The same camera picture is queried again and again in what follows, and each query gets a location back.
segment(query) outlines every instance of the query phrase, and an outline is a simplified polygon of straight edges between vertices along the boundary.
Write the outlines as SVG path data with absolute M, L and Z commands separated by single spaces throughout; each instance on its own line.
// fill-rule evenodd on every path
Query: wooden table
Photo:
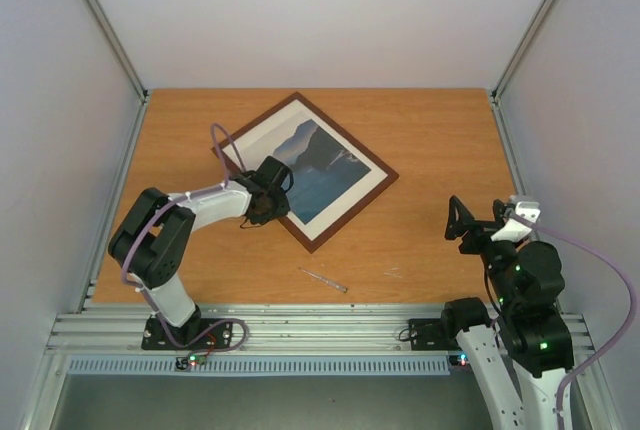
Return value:
M 140 192 L 181 192 L 222 179 L 209 125 L 230 132 L 290 89 L 156 90 L 114 230 Z M 415 303 L 484 298 L 479 257 L 444 240 L 448 199 L 477 218 L 513 192 L 484 90 L 310 89 L 300 92 L 394 168 L 400 178 L 313 255 L 278 222 L 241 230 L 228 220 L 191 236 L 180 267 L 202 303 Z M 346 294 L 299 267 L 349 288 Z M 139 302 L 106 257 L 95 302 Z

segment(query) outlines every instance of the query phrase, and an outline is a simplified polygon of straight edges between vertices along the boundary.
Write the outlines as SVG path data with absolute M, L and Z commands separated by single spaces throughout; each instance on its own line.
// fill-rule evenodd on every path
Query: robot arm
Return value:
M 181 344 L 188 344 L 201 328 L 200 311 L 177 273 L 191 233 L 231 217 L 245 216 L 245 222 L 264 225 L 285 216 L 289 212 L 288 189 L 283 190 L 282 185 L 287 177 L 291 188 L 291 170 L 267 157 L 258 170 L 239 174 L 226 185 L 169 195 L 149 188 L 116 231 L 109 255 L 122 266 L 129 252 L 135 252 L 128 275 L 142 286 Z M 156 235 L 149 232 L 138 248 L 132 248 L 151 218 L 170 202 L 175 203 L 157 221 Z
M 531 230 L 509 218 L 512 212 L 533 223 L 540 215 L 537 202 L 512 197 L 507 204 L 494 202 L 494 221 L 478 221 L 453 196 L 445 238 L 462 237 L 460 253 L 482 258 L 500 306 L 495 323 L 513 360 L 522 400 L 495 345 L 486 307 L 479 299 L 447 303 L 441 325 L 473 365 L 496 430 L 553 429 L 558 427 L 558 385 L 574 364 L 571 335 L 555 308 L 555 300 L 564 289 L 561 262 L 555 248 L 547 243 L 530 242 L 518 251 Z M 570 429 L 568 389 L 563 399 L 564 427 Z

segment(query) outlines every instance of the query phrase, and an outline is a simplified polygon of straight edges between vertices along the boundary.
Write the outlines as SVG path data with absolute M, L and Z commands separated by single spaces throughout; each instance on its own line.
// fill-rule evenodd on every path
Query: landscape painting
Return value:
M 291 168 L 282 224 L 314 252 L 398 178 L 388 165 L 296 93 L 232 135 L 248 169 L 271 155 Z M 223 144 L 236 167 L 235 153 Z
M 293 171 L 295 184 L 287 197 L 305 225 L 371 171 L 311 119 L 272 155 Z

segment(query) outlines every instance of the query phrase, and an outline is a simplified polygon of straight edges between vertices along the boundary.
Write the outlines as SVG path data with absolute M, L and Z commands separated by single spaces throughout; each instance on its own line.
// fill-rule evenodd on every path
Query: gray wall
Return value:
M 0 0 L 0 428 L 72 310 L 137 107 L 82 0 Z
M 489 88 L 541 0 L 100 1 L 149 88 Z
M 561 0 L 503 98 L 544 223 L 593 244 L 640 287 L 640 0 Z M 608 268 L 560 245 L 564 302 L 597 345 L 627 292 Z M 603 360 L 626 428 L 638 428 L 640 325 Z

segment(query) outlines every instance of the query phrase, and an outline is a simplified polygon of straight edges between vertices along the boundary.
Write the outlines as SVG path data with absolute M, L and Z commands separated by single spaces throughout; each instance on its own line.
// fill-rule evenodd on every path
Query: small stick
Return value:
M 329 285 L 330 287 L 335 288 L 336 290 L 341 291 L 342 293 L 347 293 L 348 288 L 345 287 L 344 285 L 340 285 L 337 282 L 334 282 L 333 280 L 329 280 L 327 277 L 323 277 L 322 275 L 318 275 L 315 272 L 310 272 L 309 270 L 305 270 L 302 267 L 298 267 L 300 270 L 302 270 L 304 273 L 311 275 L 313 278 L 317 278 L 318 280 L 320 280 L 321 282 L 326 283 L 327 285 Z

